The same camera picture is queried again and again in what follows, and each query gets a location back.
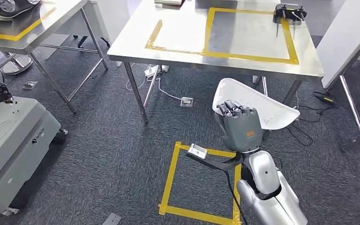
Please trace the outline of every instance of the metal frame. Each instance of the metal frame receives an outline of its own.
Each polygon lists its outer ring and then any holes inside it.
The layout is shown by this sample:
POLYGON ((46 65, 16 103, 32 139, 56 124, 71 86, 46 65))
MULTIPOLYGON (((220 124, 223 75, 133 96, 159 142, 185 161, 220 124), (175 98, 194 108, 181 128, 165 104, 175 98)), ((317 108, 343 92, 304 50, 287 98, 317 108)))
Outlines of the metal frame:
MULTIPOLYGON (((356 52, 356 54, 350 59, 350 61, 347 63, 347 65, 341 70, 341 72, 339 73, 340 75, 338 76, 341 83, 342 83, 342 86, 343 86, 343 89, 345 91, 345 94, 347 95, 347 100, 348 100, 348 103, 350 104, 350 107, 351 107, 351 111, 352 111, 352 114, 354 115, 354 118, 355 118, 355 122, 357 123, 357 126, 358 126, 358 130, 360 132, 360 115, 358 114, 358 111, 357 111, 357 107, 355 106, 355 103, 354 103, 354 100, 353 100, 353 97, 351 96, 351 92, 350 90, 348 89, 348 85, 347 85, 347 82, 345 81, 345 78, 344 78, 344 73, 346 73, 346 71, 348 69, 351 68, 351 66, 356 62, 356 60, 359 58, 360 56, 360 49, 356 52)), ((327 89, 330 89, 334 82, 337 80, 337 78, 329 85, 329 87, 327 89)), ((360 135, 358 135, 354 140, 353 140, 354 143, 360 143, 360 135)))
MULTIPOLYGON (((130 66, 130 63, 129 62, 123 62, 123 64, 125 66, 127 76, 129 77, 130 84, 132 85, 132 90, 133 90, 133 92, 135 94, 137 104, 138 104, 140 112, 142 114, 142 118, 144 120, 144 123, 147 124, 148 123, 148 117, 147 117, 147 113, 145 112, 145 109, 147 108, 147 104, 148 104, 148 101, 150 99, 152 89, 154 88, 154 83, 155 83, 156 77, 157 77, 157 75, 159 73, 161 73, 163 71, 162 65, 158 65, 158 68, 156 69, 154 75, 152 76, 152 81, 151 81, 150 87, 148 88, 147 96, 145 97, 145 100, 144 100, 144 103, 143 103, 142 98, 140 96, 139 89, 137 87, 135 76, 133 75, 132 67, 130 66)), ((256 80, 256 82, 258 82, 260 80, 260 77, 257 77, 256 79, 254 78, 254 80, 256 80)), ((287 105, 287 104, 290 103, 291 99, 296 94, 297 89, 300 87, 301 83, 302 83, 302 81, 295 81, 293 83, 293 85, 289 89, 285 99, 282 102, 284 105, 287 105)), ((266 81, 265 76, 262 77, 262 84, 263 84, 264 95, 268 96, 267 81, 266 81)))
MULTIPOLYGON (((100 59, 97 61, 97 63, 93 66, 93 68, 89 71, 89 73, 81 80, 81 82, 79 82, 79 84, 77 85, 77 87, 75 88, 75 90, 70 94, 69 97, 66 97, 66 95, 64 94, 63 90, 57 85, 57 83, 53 80, 52 76, 49 74, 49 72, 45 69, 45 67, 42 65, 41 61, 36 57, 36 55, 33 52, 30 52, 28 54, 28 56, 34 61, 35 65, 37 66, 37 68, 39 69, 39 71, 47 78, 47 80, 49 81, 49 83, 53 86, 53 88, 56 90, 56 92, 60 95, 60 97, 64 100, 64 102, 67 104, 68 108, 71 110, 72 113, 76 113, 76 109, 74 108, 74 106, 71 104, 71 100, 75 97, 75 95, 78 93, 78 91, 81 89, 81 87, 85 84, 85 82, 89 79, 89 77, 91 76, 91 74, 96 70, 96 68, 99 66, 99 64, 102 62, 104 65, 104 68, 106 70, 108 70, 108 64, 104 59, 103 53, 101 51, 100 46, 97 43, 97 39, 96 36, 90 26, 89 20, 85 14, 85 11, 83 8, 80 9, 81 13, 82 13, 82 17, 86 23, 86 26, 89 30, 90 36, 93 40, 93 43, 96 47, 96 50, 91 50, 91 49, 82 49, 82 48, 72 48, 72 47, 66 47, 66 46, 56 46, 56 45, 44 45, 44 44, 40 44, 39 46, 42 47, 48 47, 48 48, 56 48, 56 49, 63 49, 63 50, 69 50, 69 51, 77 51, 77 52, 85 52, 85 53, 97 53, 100 56, 100 59)), ((11 60, 13 60, 13 58, 16 56, 17 54, 12 54, 10 55, 10 57, 8 57, 1 65, 0 68, 3 67, 6 63, 10 62, 11 60)))

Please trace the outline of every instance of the table leg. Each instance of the table leg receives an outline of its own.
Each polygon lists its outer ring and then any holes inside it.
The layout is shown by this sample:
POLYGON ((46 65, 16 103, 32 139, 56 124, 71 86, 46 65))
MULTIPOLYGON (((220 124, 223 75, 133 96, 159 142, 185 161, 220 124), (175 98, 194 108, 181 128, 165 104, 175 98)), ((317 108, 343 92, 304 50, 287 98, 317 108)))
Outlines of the table leg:
POLYGON ((295 81, 293 82, 291 88, 288 91, 288 94, 286 95, 285 99, 283 100, 282 104, 288 105, 290 101, 292 100, 294 94, 296 94, 297 90, 299 89, 302 81, 295 81))
POLYGON ((139 93, 139 89, 137 88, 137 83, 135 80, 135 77, 133 76, 132 68, 130 66, 129 62, 123 62, 123 65, 125 66, 127 76, 129 77, 130 84, 132 85, 133 92, 136 97, 137 104, 139 105, 140 112, 142 113, 142 117, 144 120, 144 123, 148 123, 147 114, 145 112, 145 108, 142 102, 142 98, 139 93))
POLYGON ((83 20, 85 21, 86 26, 88 27, 88 30, 89 30, 90 36, 91 36, 91 38, 92 38, 92 40, 93 40, 93 43, 94 43, 94 45, 96 46, 96 49, 97 49, 97 51, 98 51, 98 54, 100 55, 100 58, 103 59, 103 65, 104 65, 105 69, 108 70, 108 64, 107 64, 107 62, 106 62, 105 59, 104 59, 104 55, 103 55, 103 53, 101 52, 101 48, 100 48, 100 46, 99 46, 98 43, 97 43, 96 36, 94 35, 94 32, 93 32, 93 30, 92 30, 92 27, 91 27, 91 25, 90 25, 90 23, 89 23, 89 20, 88 20, 86 14, 85 14, 85 11, 84 11, 83 8, 81 8, 81 13, 82 13, 83 20))
POLYGON ((266 81, 266 77, 262 77, 262 83, 263 83, 263 91, 264 91, 264 95, 268 96, 268 89, 267 89, 267 81, 266 81))
POLYGON ((354 115, 355 122, 357 123, 358 130, 360 131, 360 115, 358 114, 357 107, 355 107, 354 100, 351 96, 350 90, 348 89, 347 82, 345 81, 345 78, 343 75, 340 75, 340 80, 342 82, 345 94, 347 95, 348 103, 350 104, 352 114, 354 115))
POLYGON ((73 114, 76 114, 75 108, 72 106, 71 102, 68 100, 64 92, 60 89, 60 87, 56 84, 56 82, 53 80, 52 76, 47 72, 44 66, 42 66, 42 63, 38 60, 36 55, 31 52, 29 54, 30 58, 35 62, 35 65, 41 71, 41 73, 47 78, 47 80, 50 82, 50 84, 53 86, 53 88, 56 90, 56 92, 60 95, 60 97, 64 100, 64 102, 67 104, 68 108, 71 110, 73 114))

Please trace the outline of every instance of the electrical socket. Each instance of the electrical socket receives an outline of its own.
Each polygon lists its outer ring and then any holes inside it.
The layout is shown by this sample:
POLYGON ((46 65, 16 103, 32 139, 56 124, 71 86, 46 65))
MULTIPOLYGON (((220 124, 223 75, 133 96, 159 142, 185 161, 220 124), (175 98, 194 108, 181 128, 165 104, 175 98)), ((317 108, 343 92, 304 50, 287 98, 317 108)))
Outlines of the electrical socket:
POLYGON ((194 104, 194 98, 192 97, 181 97, 180 106, 191 108, 194 104))

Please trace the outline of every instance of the power strip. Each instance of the power strip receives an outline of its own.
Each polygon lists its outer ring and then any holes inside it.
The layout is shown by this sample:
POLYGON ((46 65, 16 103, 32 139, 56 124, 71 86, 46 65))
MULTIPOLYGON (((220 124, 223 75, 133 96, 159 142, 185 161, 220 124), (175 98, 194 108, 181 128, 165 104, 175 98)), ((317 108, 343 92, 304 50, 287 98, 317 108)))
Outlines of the power strip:
MULTIPOLYGON (((146 69, 144 71, 145 77, 150 78, 154 75, 155 71, 158 69, 158 65, 154 66, 154 67, 149 67, 148 69, 146 69)), ((169 70, 169 66, 162 66, 162 69, 167 72, 169 70)))

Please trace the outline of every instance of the yellow tape square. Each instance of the yellow tape square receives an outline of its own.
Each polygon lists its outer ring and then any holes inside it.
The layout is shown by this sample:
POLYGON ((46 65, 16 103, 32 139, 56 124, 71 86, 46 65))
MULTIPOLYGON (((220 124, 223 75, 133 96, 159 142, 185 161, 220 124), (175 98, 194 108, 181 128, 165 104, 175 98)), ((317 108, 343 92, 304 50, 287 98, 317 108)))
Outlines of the yellow tape square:
POLYGON ((256 56, 256 55, 244 55, 244 54, 234 54, 228 52, 212 52, 208 50, 210 34, 213 25, 213 19, 216 12, 230 12, 230 13, 248 13, 248 14, 262 14, 262 15, 273 15, 273 12, 270 11, 256 11, 256 10, 238 10, 238 9, 229 9, 229 8, 215 8, 211 7, 208 11, 208 16, 206 19, 206 31, 204 38, 204 48, 201 52, 198 51, 184 51, 184 50, 176 50, 169 49, 161 46, 154 46, 154 42, 157 39, 157 36, 162 28, 163 22, 159 20, 155 29, 153 30, 147 44, 145 45, 146 49, 160 50, 166 52, 175 52, 175 53, 188 53, 188 54, 198 54, 209 57, 216 58, 232 58, 232 59, 240 59, 240 60, 254 60, 254 61, 262 61, 262 62, 276 62, 276 63, 287 63, 287 64, 299 64, 299 59, 297 57, 296 49, 294 47, 293 38, 289 29, 289 23, 286 20, 281 21, 282 30, 284 33, 286 48, 289 54, 288 59, 282 58, 273 58, 273 57, 264 57, 264 56, 256 56))
MULTIPOLYGON (((188 145, 182 145, 181 142, 176 142, 174 145, 172 160, 171 160, 170 166, 169 166, 169 172, 168 172, 168 176, 166 179, 164 193, 162 194, 162 201, 158 205, 159 214, 165 215, 165 213, 170 213, 170 214, 174 214, 174 215, 178 215, 178 216, 198 219, 198 220, 221 224, 221 225, 241 225, 240 212, 238 210, 237 204, 235 203, 235 200, 232 203, 232 218, 215 216, 215 215, 211 215, 211 214, 207 214, 207 213, 203 213, 203 212, 192 211, 192 210, 182 209, 182 208, 173 207, 173 206, 168 205, 169 195, 170 195, 173 178, 174 178, 174 172, 176 170, 176 164, 177 164, 177 160, 179 158, 179 152, 180 152, 180 150, 188 150, 189 147, 190 146, 188 146, 188 145)), ((207 149, 207 150, 208 150, 208 154, 210 154, 210 155, 228 157, 228 158, 233 158, 235 156, 235 153, 233 153, 233 152, 213 150, 213 149, 207 149)), ((241 174, 241 166, 238 165, 235 167, 234 182, 240 179, 240 174, 241 174)), ((235 183, 234 183, 234 193, 239 202, 240 195, 238 193, 235 183)))

